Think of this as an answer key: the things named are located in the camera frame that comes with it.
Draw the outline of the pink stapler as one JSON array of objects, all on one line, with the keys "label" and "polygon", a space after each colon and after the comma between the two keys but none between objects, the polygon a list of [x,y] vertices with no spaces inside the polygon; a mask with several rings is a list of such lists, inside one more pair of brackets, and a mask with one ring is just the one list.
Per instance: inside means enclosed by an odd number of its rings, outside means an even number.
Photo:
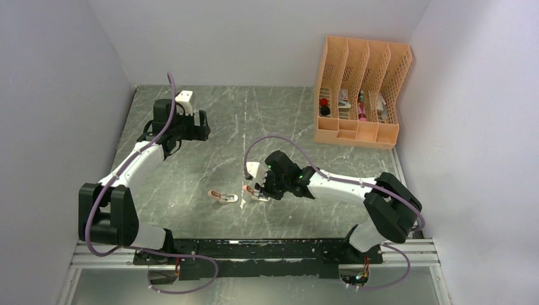
[{"label": "pink stapler", "polygon": [[269,197],[267,197],[266,195],[264,195],[262,192],[258,191],[257,189],[250,187],[249,185],[244,185],[242,189],[253,200],[262,201],[262,202],[268,202],[270,200]]},{"label": "pink stapler", "polygon": [[236,203],[238,201],[237,194],[220,193],[215,190],[210,190],[208,196],[217,200],[219,203]]}]

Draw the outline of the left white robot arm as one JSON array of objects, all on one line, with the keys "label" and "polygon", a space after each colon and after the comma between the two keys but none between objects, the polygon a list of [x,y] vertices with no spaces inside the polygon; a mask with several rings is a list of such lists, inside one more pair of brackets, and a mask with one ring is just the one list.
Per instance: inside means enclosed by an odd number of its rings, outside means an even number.
[{"label": "left white robot arm", "polygon": [[133,194],[146,175],[181,147],[184,140],[206,141],[207,114],[195,112],[190,101],[168,98],[153,105],[153,118],[144,126],[134,149],[108,176],[79,190],[78,234],[81,241],[114,248],[146,248],[160,264],[176,255],[169,229],[142,223]]}]

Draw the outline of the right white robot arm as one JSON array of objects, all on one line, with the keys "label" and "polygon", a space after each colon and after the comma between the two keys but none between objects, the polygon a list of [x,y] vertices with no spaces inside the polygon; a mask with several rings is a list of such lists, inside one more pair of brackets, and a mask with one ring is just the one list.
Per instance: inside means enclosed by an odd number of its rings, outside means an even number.
[{"label": "right white robot arm", "polygon": [[264,162],[247,162],[247,177],[256,191],[281,200],[286,193],[311,200],[342,201],[363,208],[368,218],[354,225],[346,237],[343,255],[358,263],[372,247],[385,241],[406,242],[412,232],[421,203],[394,176],[359,178],[337,175],[314,166],[300,168],[282,151],[271,153]]}]

